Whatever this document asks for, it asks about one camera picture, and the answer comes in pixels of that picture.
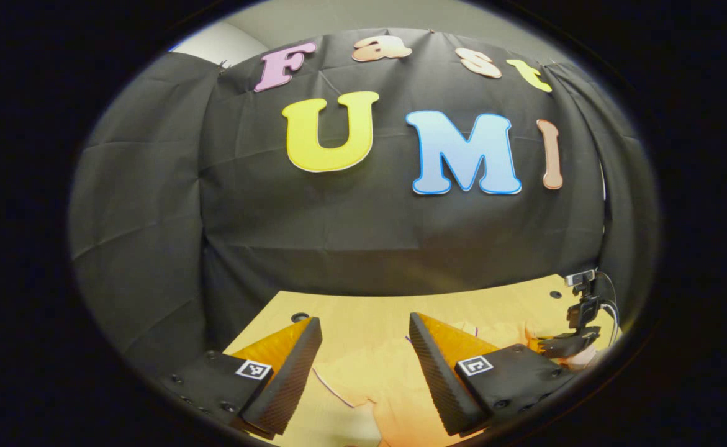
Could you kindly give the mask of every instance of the white wall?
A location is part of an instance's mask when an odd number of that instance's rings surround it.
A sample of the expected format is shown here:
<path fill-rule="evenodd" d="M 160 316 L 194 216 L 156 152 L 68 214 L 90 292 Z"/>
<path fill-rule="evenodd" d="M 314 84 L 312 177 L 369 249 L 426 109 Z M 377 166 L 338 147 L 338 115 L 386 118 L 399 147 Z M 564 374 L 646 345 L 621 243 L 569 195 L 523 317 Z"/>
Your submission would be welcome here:
<path fill-rule="evenodd" d="M 222 66 L 236 65 L 269 50 L 249 34 L 226 22 L 216 22 L 179 43 L 171 51 L 198 56 Z"/>
<path fill-rule="evenodd" d="M 431 28 L 482 40 L 540 63 L 574 62 L 573 55 L 514 17 L 460 0 L 269 0 L 224 22 L 269 48 L 347 29 Z"/>

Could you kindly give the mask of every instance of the black textured pad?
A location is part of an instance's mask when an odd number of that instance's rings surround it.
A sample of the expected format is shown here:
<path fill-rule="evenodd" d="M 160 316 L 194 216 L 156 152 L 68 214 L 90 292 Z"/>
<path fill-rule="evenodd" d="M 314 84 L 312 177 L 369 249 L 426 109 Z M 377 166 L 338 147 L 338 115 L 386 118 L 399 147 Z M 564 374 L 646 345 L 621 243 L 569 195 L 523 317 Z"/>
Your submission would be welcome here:
<path fill-rule="evenodd" d="M 320 321 L 313 317 L 286 357 L 281 370 L 242 412 L 245 422 L 260 430 L 283 435 L 303 395 L 311 365 L 321 344 Z"/>
<path fill-rule="evenodd" d="M 490 416 L 460 384 L 418 314 L 410 314 L 410 339 L 429 385 L 432 402 L 449 435 L 477 427 Z"/>
<path fill-rule="evenodd" d="M 256 399 L 273 375 L 271 368 L 261 370 L 258 377 L 239 374 L 246 364 L 244 359 L 208 351 L 160 381 L 187 404 L 228 424 L 238 419 L 239 410 Z"/>
<path fill-rule="evenodd" d="M 454 367 L 479 405 L 499 424 L 530 409 L 573 378 L 573 373 L 524 345 L 465 359 Z"/>

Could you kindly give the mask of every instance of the blue letter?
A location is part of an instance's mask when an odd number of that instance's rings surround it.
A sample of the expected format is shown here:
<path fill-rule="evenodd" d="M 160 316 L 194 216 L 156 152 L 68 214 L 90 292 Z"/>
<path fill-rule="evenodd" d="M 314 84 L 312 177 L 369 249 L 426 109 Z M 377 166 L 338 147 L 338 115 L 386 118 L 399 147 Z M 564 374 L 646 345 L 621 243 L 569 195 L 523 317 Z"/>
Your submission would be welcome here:
<path fill-rule="evenodd" d="M 419 194 L 445 194 L 451 181 L 443 176 L 441 159 L 451 169 L 457 184 L 468 191 L 482 160 L 485 176 L 479 187 L 488 194 L 517 194 L 520 180 L 510 153 L 510 120 L 497 114 L 480 114 L 474 123 L 471 137 L 466 141 L 449 118 L 439 111 L 414 111 L 405 117 L 418 131 L 421 176 L 413 182 Z"/>

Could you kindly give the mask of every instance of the foam letter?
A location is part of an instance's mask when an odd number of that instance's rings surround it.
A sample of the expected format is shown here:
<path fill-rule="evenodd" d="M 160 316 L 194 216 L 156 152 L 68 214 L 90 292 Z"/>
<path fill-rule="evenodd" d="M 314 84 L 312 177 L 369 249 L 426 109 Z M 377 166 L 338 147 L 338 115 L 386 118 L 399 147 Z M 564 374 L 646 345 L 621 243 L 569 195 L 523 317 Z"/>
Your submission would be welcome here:
<path fill-rule="evenodd" d="M 538 77 L 540 76 L 540 72 L 528 66 L 527 63 L 525 63 L 523 60 L 509 59 L 507 60 L 507 63 L 517 68 L 520 76 L 522 76 L 523 79 L 528 82 L 528 84 L 531 84 L 531 87 L 539 88 L 542 91 L 551 91 L 550 85 L 545 84 L 545 82 L 542 82 L 538 79 Z"/>
<path fill-rule="evenodd" d="M 303 53 L 313 53 L 314 51 L 316 51 L 316 43 L 309 42 L 262 56 L 264 71 L 261 74 L 261 82 L 253 90 L 263 91 L 286 84 L 292 80 L 292 75 L 286 74 L 286 68 L 290 68 L 292 71 L 297 70 L 305 60 Z"/>
<path fill-rule="evenodd" d="M 446 160 L 454 180 L 463 191 L 474 185 L 479 165 L 484 161 L 485 176 L 479 187 L 488 194 L 517 194 L 520 180 L 510 152 L 510 120 L 497 114 L 480 114 L 466 141 L 449 118 L 439 111 L 414 111 L 405 117 L 418 131 L 421 176 L 413 182 L 419 194 L 445 194 L 451 181 L 443 176 Z"/>
<path fill-rule="evenodd" d="M 318 144 L 318 113 L 326 105 L 324 99 L 306 99 L 289 104 L 283 116 L 289 120 L 286 129 L 286 152 L 300 169 L 318 173 L 338 171 L 358 164 L 369 155 L 374 141 L 371 105 L 380 99 L 374 91 L 353 91 L 338 97 L 346 105 L 350 136 L 340 147 L 327 149 Z"/>
<path fill-rule="evenodd" d="M 352 59 L 358 62 L 369 62 L 383 57 L 395 59 L 412 53 L 412 49 L 405 47 L 405 42 L 396 36 L 375 36 L 358 40 L 355 48 L 357 49 L 352 53 Z"/>
<path fill-rule="evenodd" d="M 495 79 L 502 77 L 502 71 L 493 65 L 493 60 L 490 57 L 468 48 L 457 48 L 454 52 L 462 58 L 460 62 L 474 73 Z"/>
<path fill-rule="evenodd" d="M 559 145 L 556 138 L 559 130 L 552 122 L 544 119 L 537 120 L 537 128 L 543 134 L 545 143 L 545 175 L 543 184 L 548 189 L 559 189 L 562 187 L 562 173 L 559 170 Z"/>

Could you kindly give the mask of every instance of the ceiling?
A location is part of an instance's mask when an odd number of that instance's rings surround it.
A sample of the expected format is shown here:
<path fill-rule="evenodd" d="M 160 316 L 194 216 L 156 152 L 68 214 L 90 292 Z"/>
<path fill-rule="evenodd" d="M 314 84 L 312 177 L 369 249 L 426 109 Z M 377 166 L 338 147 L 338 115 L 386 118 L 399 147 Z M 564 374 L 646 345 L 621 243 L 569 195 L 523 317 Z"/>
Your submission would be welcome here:
<path fill-rule="evenodd" d="M 269 0 L 224 22 L 268 48 L 347 29 L 418 28 L 474 37 L 540 63 L 571 62 L 516 20 L 457 0 Z"/>

